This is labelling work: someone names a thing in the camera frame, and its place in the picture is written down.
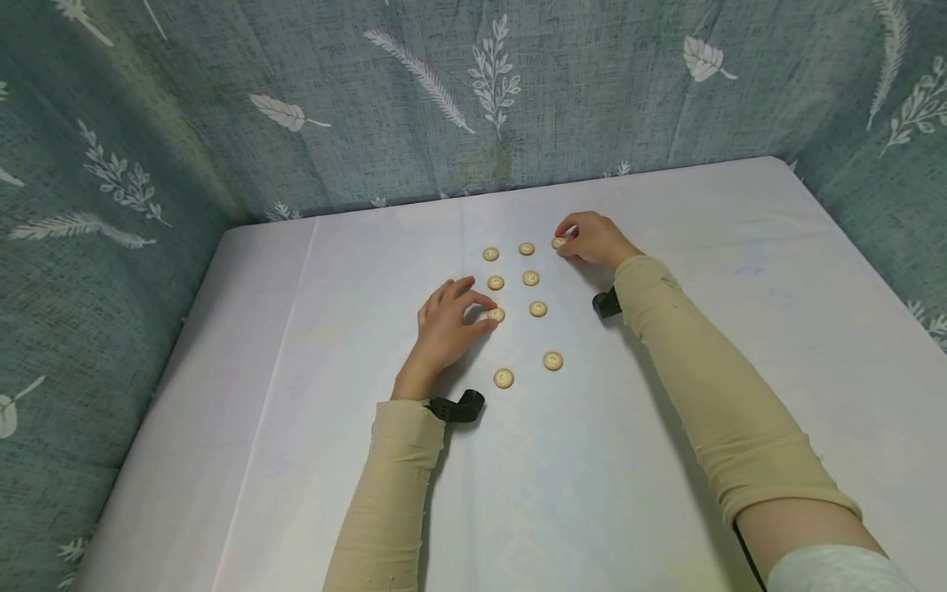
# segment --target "white tablecloth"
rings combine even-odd
[[[320,589],[415,312],[465,274],[506,279],[507,319],[443,381],[488,403],[443,455],[426,589],[752,589],[646,353],[592,311],[610,279],[549,246],[582,209],[670,266],[892,559],[938,589],[947,356],[786,166],[758,158],[231,230],[74,590]]]

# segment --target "arm sleeve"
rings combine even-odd
[[[780,559],[769,592],[918,592],[890,559],[861,547],[814,545]]]
[[[415,401],[380,403],[371,448],[323,592],[418,590],[421,525],[444,422]]]
[[[832,502],[861,519],[773,389],[664,263],[626,260],[615,288],[625,324],[651,354],[728,527],[744,508],[786,497]]]

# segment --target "black wrist strap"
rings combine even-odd
[[[432,399],[428,402],[427,408],[431,410],[434,417],[445,422],[470,423],[475,422],[480,416],[480,409],[483,409],[483,403],[486,400],[483,395],[468,388],[460,401],[454,403],[450,399]]]

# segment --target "hand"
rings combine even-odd
[[[566,235],[566,231],[575,228]],[[560,257],[578,257],[590,263],[608,265],[613,272],[630,257],[644,255],[621,234],[610,218],[597,212],[576,212],[565,217],[556,236],[568,239],[557,249]]]
[[[464,324],[464,313],[474,304],[496,308],[492,299],[471,290],[473,285],[473,276],[448,279],[418,311],[418,341],[395,380],[392,401],[429,399],[438,374],[459,360],[474,341],[496,329],[496,321],[488,318]]]

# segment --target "wrist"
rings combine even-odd
[[[402,371],[395,378],[391,400],[427,401],[431,398],[431,388],[437,377],[436,371],[418,364],[409,357]]]
[[[615,270],[618,269],[619,265],[632,257],[637,257],[638,255],[644,255],[644,253],[642,253],[638,247],[634,246],[630,242],[625,242],[624,244],[616,245],[616,247],[612,249],[612,252],[605,261],[605,264],[608,265],[609,270],[614,273]]]

